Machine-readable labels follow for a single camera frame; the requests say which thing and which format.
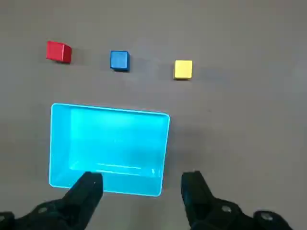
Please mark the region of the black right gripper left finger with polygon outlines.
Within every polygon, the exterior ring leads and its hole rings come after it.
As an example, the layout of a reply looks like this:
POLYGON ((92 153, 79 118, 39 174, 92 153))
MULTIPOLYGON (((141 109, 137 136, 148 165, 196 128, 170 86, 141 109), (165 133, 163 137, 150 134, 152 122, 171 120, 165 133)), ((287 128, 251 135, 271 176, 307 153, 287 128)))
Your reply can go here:
POLYGON ((61 199, 36 206, 16 218, 12 212, 0 213, 2 230, 84 230, 103 196, 103 177, 85 172, 61 199))

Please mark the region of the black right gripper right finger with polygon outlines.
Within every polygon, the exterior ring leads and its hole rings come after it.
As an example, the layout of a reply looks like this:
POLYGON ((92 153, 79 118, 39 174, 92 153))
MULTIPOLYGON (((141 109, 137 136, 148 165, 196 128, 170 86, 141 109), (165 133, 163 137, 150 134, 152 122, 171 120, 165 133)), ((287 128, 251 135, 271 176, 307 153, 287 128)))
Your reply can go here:
POLYGON ((290 230, 279 214, 258 210, 252 217, 233 202, 213 196, 199 171, 181 177, 181 195, 191 230, 290 230))

